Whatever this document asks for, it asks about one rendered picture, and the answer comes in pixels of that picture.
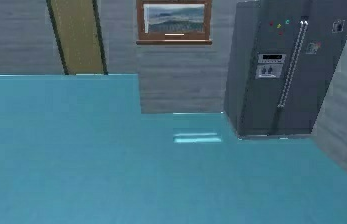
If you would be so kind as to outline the dark grey double-door fridge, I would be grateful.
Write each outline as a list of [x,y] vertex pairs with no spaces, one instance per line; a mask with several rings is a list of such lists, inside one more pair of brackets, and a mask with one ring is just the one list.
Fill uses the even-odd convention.
[[[277,108],[300,20],[308,29],[283,108]],[[224,108],[241,137],[312,133],[347,41],[347,0],[236,4]]]

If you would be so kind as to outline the olive yellow room door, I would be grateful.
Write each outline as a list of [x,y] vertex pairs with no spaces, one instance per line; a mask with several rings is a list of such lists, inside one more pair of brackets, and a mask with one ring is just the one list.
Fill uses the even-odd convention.
[[46,3],[64,74],[108,74],[98,0]]

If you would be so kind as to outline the brown wooden framed window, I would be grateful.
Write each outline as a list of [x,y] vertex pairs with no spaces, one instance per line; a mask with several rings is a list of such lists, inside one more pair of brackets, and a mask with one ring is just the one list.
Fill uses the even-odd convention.
[[211,45],[212,0],[136,0],[137,45]]

